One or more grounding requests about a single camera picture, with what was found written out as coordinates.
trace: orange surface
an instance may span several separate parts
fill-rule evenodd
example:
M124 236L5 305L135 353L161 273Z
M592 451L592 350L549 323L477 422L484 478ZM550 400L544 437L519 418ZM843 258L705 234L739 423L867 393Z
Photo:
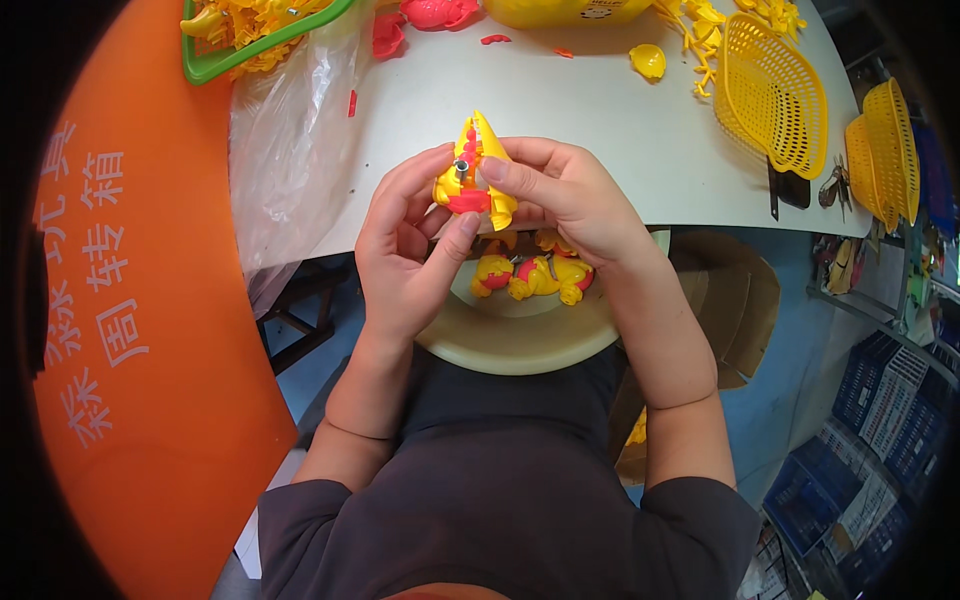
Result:
M133 0L110 27L55 126L35 210L53 327L43 440L131 598L208 597L296 435L237 257L229 84L184 79L181 11Z

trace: cartoon face print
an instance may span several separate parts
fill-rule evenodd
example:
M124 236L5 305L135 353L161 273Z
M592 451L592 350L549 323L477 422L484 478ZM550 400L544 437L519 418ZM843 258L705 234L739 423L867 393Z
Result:
M590 8L582 11L580 17L584 19L602 19L613 14L611 9Z

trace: dark t-shirt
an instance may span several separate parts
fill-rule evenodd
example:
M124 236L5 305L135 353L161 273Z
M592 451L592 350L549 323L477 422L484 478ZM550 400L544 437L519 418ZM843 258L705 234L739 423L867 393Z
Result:
M733 598L759 533L727 486L663 482L638 510L609 462L541 426L446 427L364 490L305 481L259 502L266 598L383 598L435 582L525 598Z

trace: hand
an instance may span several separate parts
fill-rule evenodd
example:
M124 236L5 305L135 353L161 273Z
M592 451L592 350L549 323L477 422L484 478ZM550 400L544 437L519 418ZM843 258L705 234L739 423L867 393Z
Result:
M430 258L427 240L449 220L433 205L434 178L453 162L453 144L408 158L384 176L356 243L357 271L367 303L364 325L382 341L409 344L433 321L470 252L480 215L450 224Z
M487 157L483 179L521 203L515 223L555 226L593 267L604 269L636 253L649 237L634 207L596 156L541 137L500 138L515 162Z

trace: dark pants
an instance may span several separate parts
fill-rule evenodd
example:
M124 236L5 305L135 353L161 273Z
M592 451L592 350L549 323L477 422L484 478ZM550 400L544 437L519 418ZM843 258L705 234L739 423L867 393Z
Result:
M299 447L308 447L312 441L313 431L324 417L326 399L348 360L327 379L300 419ZM414 345L398 441L402 446L440 429L472 429L519 420L561 428L606 456L608 418L626 366L626 355L611 345L559 371L490 375L457 367Z

